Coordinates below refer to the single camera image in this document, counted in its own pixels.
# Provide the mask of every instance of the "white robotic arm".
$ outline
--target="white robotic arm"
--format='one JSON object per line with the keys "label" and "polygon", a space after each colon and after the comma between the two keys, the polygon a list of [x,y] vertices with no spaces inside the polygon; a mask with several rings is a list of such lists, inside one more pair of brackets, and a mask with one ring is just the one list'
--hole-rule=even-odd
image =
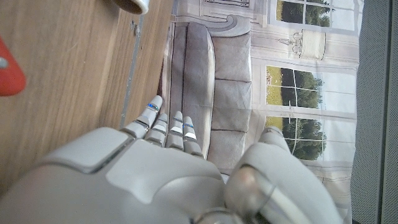
{"label": "white robotic arm", "polygon": [[322,183],[266,128],[227,184],[192,120],[157,117],[156,96],[120,131],[96,129],[51,152],[0,201],[2,223],[341,223]]}

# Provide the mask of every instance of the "green foliage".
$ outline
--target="green foliage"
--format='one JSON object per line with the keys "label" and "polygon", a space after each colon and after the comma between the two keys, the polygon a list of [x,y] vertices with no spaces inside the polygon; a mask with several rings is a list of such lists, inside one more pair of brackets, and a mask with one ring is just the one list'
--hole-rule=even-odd
{"label": "green foliage", "polygon": [[[324,0],[311,0],[309,2],[315,2],[328,6],[329,3]],[[283,2],[282,7],[282,21],[303,23],[303,4],[293,2]],[[310,25],[330,27],[329,7],[312,6],[306,5],[305,10],[305,23]]]}
{"label": "green foliage", "polygon": [[[283,134],[285,138],[295,138],[295,126],[297,122],[297,139],[311,139],[311,140],[325,140],[326,136],[321,132],[322,124],[312,119],[289,119],[283,120]],[[287,141],[289,149],[292,151],[294,148],[294,141]],[[299,159],[315,160],[322,153],[326,143],[322,141],[300,141],[296,142],[296,147],[293,155]]]}
{"label": "green foliage", "polygon": [[[322,102],[322,96],[319,91],[323,82],[321,79],[314,78],[310,72],[294,71],[295,84],[293,79],[293,70],[282,68],[282,101],[283,105],[295,106],[295,92],[293,88],[284,88],[283,86],[295,86],[308,90],[297,90],[297,106],[307,108],[318,108]],[[322,140],[326,136],[321,132],[322,124],[312,119],[283,119],[282,132],[285,138],[296,138],[296,122],[297,122],[297,139]],[[287,141],[290,150],[294,148],[294,141]],[[297,141],[294,156],[299,159],[315,160],[322,153],[322,141]]]}

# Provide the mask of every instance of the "gray sofa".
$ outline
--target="gray sofa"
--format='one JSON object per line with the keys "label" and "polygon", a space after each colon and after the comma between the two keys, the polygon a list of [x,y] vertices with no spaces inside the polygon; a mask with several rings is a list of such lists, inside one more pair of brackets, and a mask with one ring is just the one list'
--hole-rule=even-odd
{"label": "gray sofa", "polygon": [[239,161],[251,115],[250,35],[214,37],[204,25],[175,27],[170,114],[190,116],[203,155],[220,170]]}

